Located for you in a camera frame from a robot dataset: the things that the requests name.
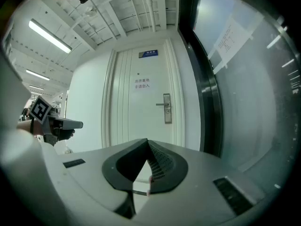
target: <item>white door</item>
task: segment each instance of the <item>white door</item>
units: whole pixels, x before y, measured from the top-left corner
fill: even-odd
[[[147,138],[184,146],[181,81],[172,47],[166,44],[117,53],[110,101],[111,145]],[[149,57],[139,58],[139,53],[146,51]],[[171,98],[169,124],[165,123],[164,106],[156,105],[163,103],[163,94]],[[138,178],[148,182],[150,175],[150,168],[145,166]]]

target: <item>black slot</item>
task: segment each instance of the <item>black slot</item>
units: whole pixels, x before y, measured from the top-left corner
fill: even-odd
[[[65,168],[71,168],[71,167],[75,167],[77,165],[83,164],[85,163],[85,161],[83,159],[76,159],[73,161],[68,161],[68,162],[64,162],[64,166]]]
[[[147,193],[145,193],[145,192],[140,192],[140,191],[133,190],[133,193],[137,194],[137,195],[147,196]]]
[[[252,204],[226,178],[213,181],[236,215],[240,215],[252,207]]]

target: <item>glass window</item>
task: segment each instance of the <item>glass window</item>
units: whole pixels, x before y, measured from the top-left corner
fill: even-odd
[[[282,26],[240,0],[200,0],[193,28],[221,95],[222,159],[266,193],[284,184],[297,153],[300,72]]]

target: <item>white wall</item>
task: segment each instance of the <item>white wall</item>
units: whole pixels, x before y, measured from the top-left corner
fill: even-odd
[[[64,113],[65,113],[65,103],[66,103],[66,98],[67,98],[67,91],[69,89],[64,89],[63,94],[62,94],[62,103],[61,103],[61,117],[64,118]]]
[[[199,150],[201,137],[201,119],[199,111],[198,90],[191,62],[184,43],[176,33],[171,41],[178,60],[185,109],[185,147]]]
[[[76,130],[73,138],[67,141],[68,147],[74,152],[89,151],[102,148],[101,111],[103,86],[106,69],[112,49],[116,51],[147,46],[154,40],[164,41],[170,37],[177,55],[186,116],[186,147],[199,149],[200,144],[200,113],[197,86],[191,63],[179,33],[175,28],[156,33],[128,33],[126,38],[118,41],[111,39],[98,46],[96,52],[87,52],[79,60],[80,66],[73,74],[70,85],[67,115],[68,119],[83,121],[84,127]]]
[[[32,104],[32,99],[29,99],[29,100],[26,102],[26,105],[24,106],[24,108],[28,108],[31,104]]]
[[[82,121],[84,126],[77,129],[66,144],[73,152],[82,152],[102,147],[101,111],[103,85],[111,51],[98,53],[83,63],[73,74],[66,118]]]

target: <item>door handle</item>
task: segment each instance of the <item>door handle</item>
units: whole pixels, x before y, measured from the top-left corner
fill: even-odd
[[[171,105],[170,105],[170,94],[163,94],[163,102],[158,103],[158,106],[164,106],[164,119],[165,124],[171,124]]]
[[[164,106],[169,106],[169,103],[159,103],[159,104],[156,104],[156,105],[164,105]]]

